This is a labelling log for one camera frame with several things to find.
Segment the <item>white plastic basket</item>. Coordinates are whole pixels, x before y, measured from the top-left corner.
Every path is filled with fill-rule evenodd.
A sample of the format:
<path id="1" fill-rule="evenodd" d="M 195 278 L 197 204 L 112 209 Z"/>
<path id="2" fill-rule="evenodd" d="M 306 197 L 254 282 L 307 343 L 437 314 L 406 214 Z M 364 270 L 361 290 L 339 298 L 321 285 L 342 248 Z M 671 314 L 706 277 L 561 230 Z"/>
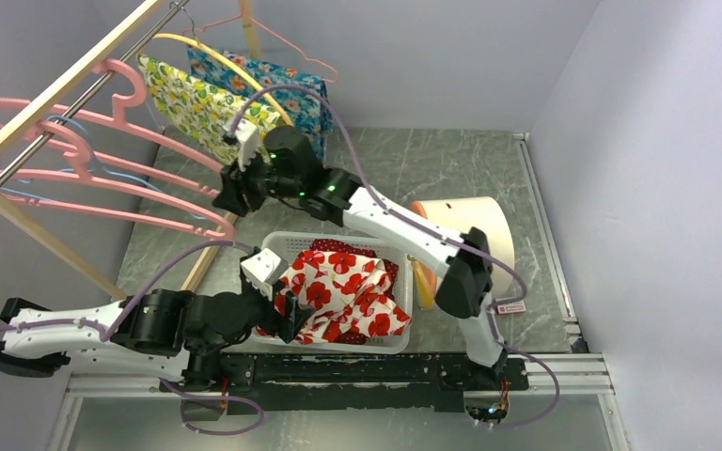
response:
<path id="1" fill-rule="evenodd" d="M 378 258 L 389 259 L 400 267 L 399 280 L 395 283 L 393 293 L 398 297 L 397 304 L 404 308 L 413 319 L 412 269 L 406 255 L 380 240 L 339 235 L 318 235 L 305 232 L 274 232 L 263 241 L 263 247 L 269 248 L 285 259 L 290 265 L 304 250 L 310 250 L 310 244 L 316 239 L 333 239 L 350 245 L 371 249 Z M 298 345 L 293 341 L 284 343 L 280 338 L 267 335 L 259 329 L 251 334 L 246 348 L 262 352 L 345 352 L 345 353 L 382 353 L 395 354 L 405 350 L 409 342 L 409 329 L 398 336 L 371 338 L 365 345 L 324 343 L 316 345 Z"/>

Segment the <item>blue floral skirt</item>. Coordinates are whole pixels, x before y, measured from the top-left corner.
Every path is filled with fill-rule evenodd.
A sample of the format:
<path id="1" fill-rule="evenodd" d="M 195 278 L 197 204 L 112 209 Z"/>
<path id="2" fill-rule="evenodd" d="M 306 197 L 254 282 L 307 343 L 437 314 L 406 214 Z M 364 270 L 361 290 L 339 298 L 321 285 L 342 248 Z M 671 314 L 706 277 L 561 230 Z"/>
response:
<path id="1" fill-rule="evenodd" d="M 254 87 L 213 55 L 193 47 L 187 49 L 187 54 L 191 72 L 195 77 L 224 88 L 237 96 L 249 97 L 256 92 Z M 327 134 L 332 131 L 333 122 L 322 103 L 306 94 L 305 91 L 313 91 L 327 99 L 325 81 L 314 74 L 268 61 L 249 59 L 227 50 L 222 50 L 220 54 L 242 68 L 261 86 L 293 85 L 300 87 L 298 90 L 274 91 L 272 97 L 286 110 L 294 122 L 294 126 L 309 138 L 316 155 L 323 159 L 325 139 Z"/>

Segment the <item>white red flower skirt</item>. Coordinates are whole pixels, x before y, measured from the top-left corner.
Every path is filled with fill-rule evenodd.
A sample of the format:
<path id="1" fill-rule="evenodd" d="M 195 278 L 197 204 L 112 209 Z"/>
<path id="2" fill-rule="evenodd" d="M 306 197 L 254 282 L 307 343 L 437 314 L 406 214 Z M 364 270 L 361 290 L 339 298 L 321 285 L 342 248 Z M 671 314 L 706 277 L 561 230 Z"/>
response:
<path id="1" fill-rule="evenodd" d="M 397 304 L 395 283 L 400 267 L 376 254 L 339 250 L 304 250 L 283 272 L 275 309 L 283 314 L 287 293 L 313 314 L 295 329 L 298 345 L 345 343 L 363 345 L 376 337 L 398 336 L 412 322 Z"/>

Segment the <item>yellow wooden hanger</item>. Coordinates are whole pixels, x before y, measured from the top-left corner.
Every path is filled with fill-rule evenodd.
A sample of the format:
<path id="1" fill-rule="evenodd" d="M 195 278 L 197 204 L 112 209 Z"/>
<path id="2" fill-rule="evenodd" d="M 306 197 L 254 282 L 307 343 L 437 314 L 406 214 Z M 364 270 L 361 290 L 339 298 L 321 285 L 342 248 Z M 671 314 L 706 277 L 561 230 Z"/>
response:
<path id="1" fill-rule="evenodd" d="M 282 120 L 290 126 L 294 125 L 294 121 L 290 118 L 287 111 L 283 108 L 281 104 L 277 102 L 277 100 L 270 94 L 270 90 L 267 90 L 264 86 L 260 84 L 255 78 L 253 78 L 250 74 L 248 74 L 242 67 L 238 66 L 234 62 L 227 59 L 222 54 L 218 53 L 216 50 L 214 50 L 212 47 L 209 47 L 200 41 L 194 39 L 194 38 L 188 38 L 183 35 L 174 34 L 174 33 L 156 33 L 151 38 L 151 40 L 156 39 L 168 39 L 168 40 L 174 40 L 177 42 L 181 42 L 184 44 L 187 44 L 193 48 L 197 48 L 198 50 L 211 55 L 213 58 L 218 60 L 220 63 L 222 63 L 224 66 L 228 67 L 229 69 L 233 70 L 237 75 L 239 75 L 247 84 L 252 86 L 256 93 L 248 98 L 248 101 L 243 106 L 242 111 L 239 113 L 239 116 L 244 116 L 244 111 L 249 108 L 249 106 L 256 102 L 259 98 L 263 98 L 267 101 L 267 103 L 273 107 L 278 114 L 280 114 Z"/>

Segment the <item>yellow lemon print skirt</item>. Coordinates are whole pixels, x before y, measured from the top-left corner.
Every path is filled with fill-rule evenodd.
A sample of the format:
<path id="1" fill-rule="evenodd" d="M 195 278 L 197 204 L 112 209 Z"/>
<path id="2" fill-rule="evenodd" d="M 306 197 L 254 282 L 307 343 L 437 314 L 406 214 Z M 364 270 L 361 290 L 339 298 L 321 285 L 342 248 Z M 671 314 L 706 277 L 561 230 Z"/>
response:
<path id="1" fill-rule="evenodd" d="M 181 132 L 197 141 L 215 160 L 231 163 L 238 149 L 223 140 L 225 127 L 246 97 L 200 80 L 146 54 L 136 58 L 139 72 L 157 109 Z"/>

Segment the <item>red polka dot skirt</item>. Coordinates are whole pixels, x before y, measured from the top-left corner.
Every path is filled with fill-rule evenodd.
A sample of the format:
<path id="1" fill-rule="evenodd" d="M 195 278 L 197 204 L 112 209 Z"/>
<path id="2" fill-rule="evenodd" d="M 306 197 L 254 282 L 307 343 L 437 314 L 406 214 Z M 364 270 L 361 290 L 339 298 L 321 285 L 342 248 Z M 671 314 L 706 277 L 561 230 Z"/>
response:
<path id="1" fill-rule="evenodd" d="M 343 252 L 354 254 L 357 256 L 364 256 L 370 258 L 377 258 L 378 255 L 371 249 L 364 249 L 350 245 L 347 242 L 333 240 L 333 239 L 316 239 L 314 240 L 309 249 L 312 251 L 323 251 L 323 252 Z M 392 282 L 396 281 L 400 267 L 393 261 L 384 258 L 383 263 L 385 270 L 390 274 Z M 350 345 L 365 345 L 369 341 L 368 337 L 363 337 L 359 332 L 345 332 L 339 335 L 335 343 L 339 344 L 350 344 Z"/>

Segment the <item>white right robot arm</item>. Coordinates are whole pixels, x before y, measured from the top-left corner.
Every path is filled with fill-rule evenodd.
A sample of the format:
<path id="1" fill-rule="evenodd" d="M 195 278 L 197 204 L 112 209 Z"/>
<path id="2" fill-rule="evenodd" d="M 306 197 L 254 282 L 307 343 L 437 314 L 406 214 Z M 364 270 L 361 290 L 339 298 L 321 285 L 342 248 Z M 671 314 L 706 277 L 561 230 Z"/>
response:
<path id="1" fill-rule="evenodd" d="M 359 174 L 324 165 L 292 126 L 264 136 L 252 124 L 226 126 L 220 139 L 236 147 L 237 155 L 220 172 L 216 208 L 244 217 L 267 199 L 293 199 L 314 219 L 363 232 L 415 257 L 442 280 L 435 301 L 458 320 L 472 382 L 491 389 L 504 379 L 508 352 L 491 313 L 494 258 L 482 230 L 438 225 L 385 199 Z"/>

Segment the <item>blue wire hanger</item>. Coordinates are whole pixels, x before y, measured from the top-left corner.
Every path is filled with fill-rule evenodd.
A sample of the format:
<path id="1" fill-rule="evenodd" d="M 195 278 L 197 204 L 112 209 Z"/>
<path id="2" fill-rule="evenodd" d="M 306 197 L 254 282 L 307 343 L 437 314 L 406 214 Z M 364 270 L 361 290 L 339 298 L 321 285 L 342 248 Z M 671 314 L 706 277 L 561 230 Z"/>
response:
<path id="1" fill-rule="evenodd" d="M 48 121 L 58 121 L 63 127 L 65 127 L 67 130 L 70 130 L 71 128 L 74 128 L 78 131 L 78 134 L 84 138 L 86 143 L 91 146 L 92 145 L 92 137 L 89 131 L 86 127 L 81 125 L 79 122 L 72 118 L 64 118 L 61 115 L 49 115 L 46 117 L 46 120 Z M 138 183 L 140 186 L 150 189 L 153 192 L 156 192 L 158 194 L 165 194 L 165 191 L 161 188 L 157 187 L 156 185 L 149 182 L 149 178 L 140 178 L 134 174 L 129 173 L 123 173 L 118 172 L 110 168 L 109 165 L 102 162 L 101 159 L 98 158 L 96 153 L 93 150 L 90 150 L 89 152 L 90 157 L 88 162 L 86 163 L 86 169 L 87 173 L 89 175 L 98 175 L 98 176 L 109 176 L 112 178 L 116 178 L 119 181 L 130 181 L 134 183 Z"/>

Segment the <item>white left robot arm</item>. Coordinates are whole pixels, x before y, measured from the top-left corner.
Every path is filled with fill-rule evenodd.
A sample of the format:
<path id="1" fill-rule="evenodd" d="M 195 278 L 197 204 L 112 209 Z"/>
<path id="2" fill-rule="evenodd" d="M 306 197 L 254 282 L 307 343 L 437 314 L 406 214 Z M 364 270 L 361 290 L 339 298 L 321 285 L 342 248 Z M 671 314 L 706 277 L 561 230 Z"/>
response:
<path id="1" fill-rule="evenodd" d="M 69 366 L 208 391 L 233 378 L 223 350 L 242 344 L 256 329 L 289 343 L 314 314 L 283 283 L 274 289 L 284 301 L 281 309 L 249 283 L 238 293 L 211 296 L 154 289 L 103 307 L 57 312 L 10 298 L 0 315 L 0 372 L 50 378 Z"/>

